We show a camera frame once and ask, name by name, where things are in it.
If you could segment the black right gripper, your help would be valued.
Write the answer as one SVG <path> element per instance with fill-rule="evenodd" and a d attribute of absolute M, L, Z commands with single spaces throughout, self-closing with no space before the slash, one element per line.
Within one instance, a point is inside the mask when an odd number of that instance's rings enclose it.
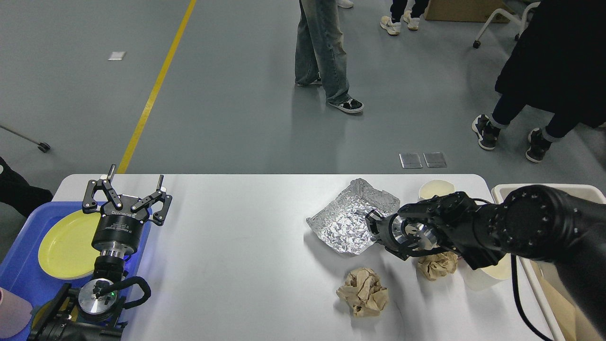
<path fill-rule="evenodd" d="M 405 220 L 398 214 L 386 216 L 372 209 L 365 215 L 365 222 L 372 235 L 377 235 L 376 239 L 387 252 L 400 260 L 406 261 L 409 258 L 409 237 L 406 233 Z"/>

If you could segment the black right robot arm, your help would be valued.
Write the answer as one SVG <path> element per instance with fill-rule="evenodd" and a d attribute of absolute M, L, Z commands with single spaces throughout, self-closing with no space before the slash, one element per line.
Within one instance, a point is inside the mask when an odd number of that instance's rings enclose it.
<path fill-rule="evenodd" d="M 541 184 L 517 188 L 501 204 L 455 192 L 365 216 L 373 238 L 396 257 L 452 251 L 470 268 L 506 254 L 554 264 L 574 302 L 605 336 L 606 207 Z"/>

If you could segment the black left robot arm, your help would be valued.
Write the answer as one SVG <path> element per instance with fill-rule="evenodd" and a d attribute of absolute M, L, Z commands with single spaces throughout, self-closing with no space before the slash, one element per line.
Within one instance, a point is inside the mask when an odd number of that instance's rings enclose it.
<path fill-rule="evenodd" d="M 100 213 L 91 242 L 99 252 L 91 279 L 81 287 L 63 284 L 33 319 L 29 341 L 118 341 L 127 326 L 120 320 L 123 311 L 151 297 L 147 281 L 130 276 L 125 267 L 139 250 L 146 223 L 164 224 L 172 196 L 162 185 L 164 175 L 148 196 L 119 194 L 112 186 L 115 172 L 112 165 L 107 175 L 89 181 L 81 205 L 84 214 Z"/>

